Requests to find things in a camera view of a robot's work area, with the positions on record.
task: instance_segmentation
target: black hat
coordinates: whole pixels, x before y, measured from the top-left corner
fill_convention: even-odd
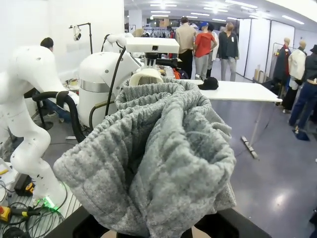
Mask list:
[[[198,85],[201,90],[216,90],[219,87],[218,80],[214,77],[209,77],[204,81],[204,84]]]
[[[317,54],[317,45],[314,45],[314,48],[311,49],[311,52]]]

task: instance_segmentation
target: fluorescent light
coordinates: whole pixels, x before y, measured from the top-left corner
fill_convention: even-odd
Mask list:
[[[151,13],[170,13],[170,11],[151,11]]]
[[[254,18],[254,19],[259,19],[259,17],[258,17],[258,16],[253,16],[253,15],[250,15],[249,17],[250,17],[250,18]]]
[[[190,14],[192,14],[192,15],[198,15],[198,16],[210,16],[209,14],[205,14],[205,13],[195,13],[195,12],[191,12]]]
[[[168,17],[168,15],[152,15],[152,17]]]
[[[228,19],[230,19],[230,20],[240,21],[240,19],[238,19],[238,18],[234,18],[234,17],[228,17]]]
[[[226,20],[213,18],[213,21],[226,21]]]
[[[247,10],[247,11],[253,11],[254,9],[251,9],[251,8],[248,8],[248,7],[245,7],[245,6],[242,6],[241,9],[244,9],[244,10]]]
[[[175,4],[151,4],[150,6],[177,6]]]
[[[289,17],[289,16],[283,15],[282,17],[284,17],[284,18],[286,18],[286,19],[288,19],[288,20],[290,20],[290,21],[294,21],[294,22],[296,22],[296,23],[298,23],[298,24],[301,24],[301,25],[304,25],[304,24],[305,24],[304,22],[301,22],[301,21],[296,20],[296,19],[294,19],[294,18],[292,18],[292,17]]]
[[[228,10],[213,8],[213,7],[204,7],[205,10],[211,10],[211,11],[221,11],[221,12],[228,12]]]
[[[245,6],[245,7],[249,7],[249,8],[254,8],[254,9],[258,8],[257,6],[254,6],[254,5],[251,5],[251,4],[247,4],[247,3],[244,3],[244,2],[239,2],[239,1],[226,0],[225,2],[232,3],[232,4],[237,4],[237,5]]]

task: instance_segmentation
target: mannequin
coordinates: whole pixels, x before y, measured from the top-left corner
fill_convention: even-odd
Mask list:
[[[285,85],[289,77],[288,58],[291,55],[291,51],[289,50],[288,46],[290,41],[291,40],[289,38],[284,39],[284,45],[279,51],[274,69],[273,79],[276,83],[281,84],[279,91],[280,97],[284,94]]]
[[[306,61],[306,42],[301,40],[299,42],[299,48],[296,49],[288,58],[290,81],[289,88],[286,96],[283,99],[282,106],[284,108],[283,113],[289,113],[294,105],[298,87],[302,85],[302,78],[305,72],[305,61]]]

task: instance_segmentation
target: black cap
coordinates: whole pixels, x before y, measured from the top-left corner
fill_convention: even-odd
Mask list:
[[[216,90],[219,87],[218,80],[214,77],[209,77],[204,81],[204,84],[198,85],[201,90]]]

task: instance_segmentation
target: white table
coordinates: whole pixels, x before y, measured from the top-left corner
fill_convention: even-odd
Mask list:
[[[197,85],[203,84],[201,80],[185,80],[188,82],[195,83]],[[228,101],[246,101],[246,102],[274,102],[281,103],[283,100],[278,98],[274,93],[269,91],[257,83],[243,83],[243,82],[229,82],[219,81],[219,88],[217,90],[201,90],[201,93],[210,100],[228,100]],[[254,143],[255,135],[258,130],[258,125],[261,119],[263,107],[262,104],[254,130],[249,142],[245,136],[241,139],[246,145],[253,158],[258,159],[258,155],[252,148]]]

